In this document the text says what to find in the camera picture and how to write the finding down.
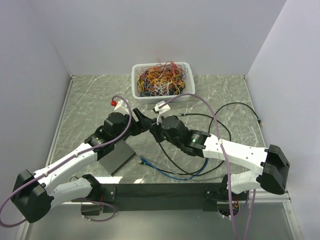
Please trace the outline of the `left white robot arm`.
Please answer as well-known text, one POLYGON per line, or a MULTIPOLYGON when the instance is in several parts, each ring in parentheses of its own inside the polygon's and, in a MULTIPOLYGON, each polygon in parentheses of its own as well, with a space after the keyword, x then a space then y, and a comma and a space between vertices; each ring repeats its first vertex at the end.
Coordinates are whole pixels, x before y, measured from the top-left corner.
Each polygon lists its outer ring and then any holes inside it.
POLYGON ((79 198, 97 200, 101 194, 101 184, 91 174, 80 177, 74 183, 65 183, 64 180, 105 157, 119 141, 155 126, 156 118, 145 116, 137 108, 110 113, 103 125, 66 156, 34 172, 22 171, 16 178, 11 202, 27 222, 35 223, 62 203, 79 198))

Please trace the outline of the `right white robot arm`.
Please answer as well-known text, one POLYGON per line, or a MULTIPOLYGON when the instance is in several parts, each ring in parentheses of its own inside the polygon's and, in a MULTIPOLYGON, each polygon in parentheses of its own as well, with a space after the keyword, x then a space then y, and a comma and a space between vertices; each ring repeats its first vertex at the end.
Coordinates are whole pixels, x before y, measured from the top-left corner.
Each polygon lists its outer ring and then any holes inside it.
POLYGON ((187 155, 219 159, 246 168, 246 172, 229 175, 227 183, 220 187, 220 195, 226 200, 253 189, 275 195, 286 191, 290 163, 277 145, 264 148, 231 142, 208 132, 188 129, 174 115, 154 123, 150 132, 158 142, 168 141, 187 155))

